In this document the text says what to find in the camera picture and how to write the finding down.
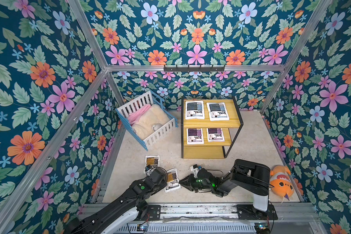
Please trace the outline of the yellow label coffee bag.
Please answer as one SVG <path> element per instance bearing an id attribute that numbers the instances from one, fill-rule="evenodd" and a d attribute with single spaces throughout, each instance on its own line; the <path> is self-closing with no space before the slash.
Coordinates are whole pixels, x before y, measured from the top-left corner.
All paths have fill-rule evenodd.
<path id="1" fill-rule="evenodd" d="M 164 188 L 166 193 L 178 190 L 181 188 L 178 179 L 178 171 L 176 168 L 170 169 L 167 171 L 167 185 Z"/>
<path id="2" fill-rule="evenodd" d="M 160 156 L 145 156 L 145 167 L 159 167 Z"/>

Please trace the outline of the purple label coffee bag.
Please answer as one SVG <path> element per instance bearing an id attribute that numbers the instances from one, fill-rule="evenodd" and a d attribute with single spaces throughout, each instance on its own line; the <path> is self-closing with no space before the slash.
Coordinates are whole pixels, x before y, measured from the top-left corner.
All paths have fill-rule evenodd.
<path id="1" fill-rule="evenodd" d="M 208 142 L 224 142 L 225 137 L 221 128 L 207 128 Z"/>
<path id="2" fill-rule="evenodd" d="M 186 143 L 190 145 L 204 144 L 203 131 L 201 128 L 188 128 L 186 130 Z"/>

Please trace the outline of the grey label coffee bag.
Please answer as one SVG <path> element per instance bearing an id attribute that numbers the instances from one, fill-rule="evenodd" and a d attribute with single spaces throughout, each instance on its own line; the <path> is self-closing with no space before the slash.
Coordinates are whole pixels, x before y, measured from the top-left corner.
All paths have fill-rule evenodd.
<path id="1" fill-rule="evenodd" d="M 204 113 L 204 102 L 201 100 L 197 101 L 187 101 L 185 102 L 185 107 L 186 107 L 186 113 L 185 113 L 185 119 L 186 120 L 192 120 L 192 119 L 198 119 L 198 120 L 203 120 L 205 119 L 205 113 Z"/>
<path id="2" fill-rule="evenodd" d="M 210 121 L 228 121 L 230 119 L 224 102 L 208 102 L 206 104 Z"/>

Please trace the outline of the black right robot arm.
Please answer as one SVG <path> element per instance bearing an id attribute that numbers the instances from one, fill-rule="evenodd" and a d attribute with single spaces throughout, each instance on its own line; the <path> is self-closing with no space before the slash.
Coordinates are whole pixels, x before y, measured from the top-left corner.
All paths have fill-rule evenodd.
<path id="1" fill-rule="evenodd" d="M 269 206 L 270 168 L 264 164 L 236 159 L 231 170 L 221 177 L 214 176 L 211 169 L 198 165 L 190 167 L 191 174 L 179 184 L 191 192 L 210 192 L 222 198 L 236 187 L 253 194 L 253 211 L 266 212 Z"/>

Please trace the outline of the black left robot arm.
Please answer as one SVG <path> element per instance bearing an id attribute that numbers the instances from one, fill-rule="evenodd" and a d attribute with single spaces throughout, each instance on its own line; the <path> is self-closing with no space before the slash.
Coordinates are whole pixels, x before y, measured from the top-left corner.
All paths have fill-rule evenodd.
<path id="1" fill-rule="evenodd" d="M 125 224 L 143 217 L 148 204 L 146 200 L 166 187 L 168 174 L 165 169 L 155 167 L 150 175 L 135 180 L 116 200 L 79 220 L 74 218 L 64 228 L 66 234 L 113 234 Z"/>

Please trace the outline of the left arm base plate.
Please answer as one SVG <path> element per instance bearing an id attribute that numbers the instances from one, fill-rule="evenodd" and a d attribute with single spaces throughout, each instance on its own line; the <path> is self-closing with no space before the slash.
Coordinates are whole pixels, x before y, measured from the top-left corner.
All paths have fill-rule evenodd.
<path id="1" fill-rule="evenodd" d="M 137 220 L 140 220 L 142 222 L 160 220 L 160 215 L 160 205 L 145 205 L 139 209 Z"/>

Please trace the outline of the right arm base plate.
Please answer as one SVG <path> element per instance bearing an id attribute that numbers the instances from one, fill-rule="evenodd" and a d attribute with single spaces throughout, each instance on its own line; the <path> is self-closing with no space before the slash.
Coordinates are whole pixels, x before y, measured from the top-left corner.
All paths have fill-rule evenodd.
<path id="1" fill-rule="evenodd" d="M 257 210 L 252 204 L 236 205 L 239 219 L 243 220 L 278 220 L 277 212 L 273 204 L 268 202 L 267 211 Z"/>

